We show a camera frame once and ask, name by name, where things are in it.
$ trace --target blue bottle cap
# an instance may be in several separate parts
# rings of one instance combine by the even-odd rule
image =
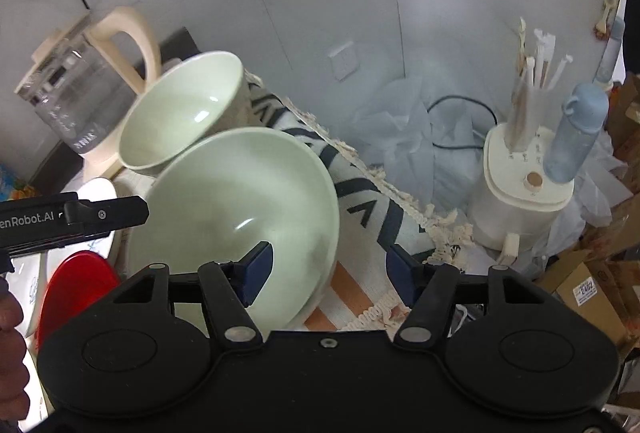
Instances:
[[[593,83],[581,83],[562,103],[562,113],[585,134],[597,134],[609,111],[607,94]]]

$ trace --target white plastic bag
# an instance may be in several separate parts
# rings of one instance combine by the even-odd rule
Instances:
[[[367,166],[382,166],[387,181],[426,206],[433,195],[433,148],[421,95],[421,78],[389,83],[355,112],[344,138]]]
[[[429,115],[433,142],[441,146],[478,144],[474,141],[467,102],[447,100]],[[434,148],[433,153],[433,204],[436,211],[466,210],[471,191],[482,174],[482,151]]]
[[[613,157],[607,132],[601,131],[596,144],[575,178],[574,196],[558,213],[549,232],[530,251],[521,253],[514,269],[528,277],[540,275],[550,256],[571,247],[587,223],[603,227],[611,223],[611,208],[633,196],[612,171],[621,174],[626,164]]]

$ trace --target blue water bottle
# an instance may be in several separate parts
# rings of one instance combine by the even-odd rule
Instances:
[[[562,120],[543,158],[543,168],[556,184],[578,174],[609,111],[609,98],[592,83],[582,83],[562,103]]]

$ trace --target hand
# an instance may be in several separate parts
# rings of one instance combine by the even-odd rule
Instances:
[[[15,329],[21,321],[22,309],[14,295],[0,296],[0,420],[22,420],[29,411],[24,391],[29,371],[22,363],[27,346]]]

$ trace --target white plate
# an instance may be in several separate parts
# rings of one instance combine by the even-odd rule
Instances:
[[[203,136],[246,126],[248,94],[238,56],[193,56],[138,98],[124,122],[118,156],[125,168],[156,176]]]
[[[78,189],[79,200],[90,200],[97,202],[100,200],[110,200],[117,198],[116,190],[113,184],[106,178],[94,178]],[[118,247],[120,245],[121,231],[112,231],[105,238],[93,239],[91,241],[83,241],[74,243],[62,249],[52,249],[47,252],[47,283],[51,280],[51,276],[69,256],[78,251],[93,251],[105,258],[109,265],[113,267],[118,256]]]
[[[30,254],[12,259],[15,272],[8,272],[6,280],[9,283],[9,291],[18,300],[22,307],[24,319],[16,330],[24,337],[28,337],[36,331],[40,308],[44,296],[45,260],[44,253]]]
[[[40,380],[38,378],[38,372],[36,366],[33,363],[33,358],[29,351],[27,351],[23,360],[24,365],[29,370],[29,382],[24,389],[29,396],[31,404],[29,406],[29,413],[27,418],[18,422],[18,427],[21,431],[27,432],[31,428],[36,427],[40,422],[49,416],[47,412],[47,403],[44,398],[44,392],[40,386]]]
[[[129,273],[159,261],[173,273],[195,272],[266,240],[273,270],[247,309],[260,332],[301,325],[318,305],[335,267],[338,201],[301,140],[269,128],[209,137],[160,175],[146,201],[149,218],[129,238]],[[205,330],[199,305],[175,312]]]

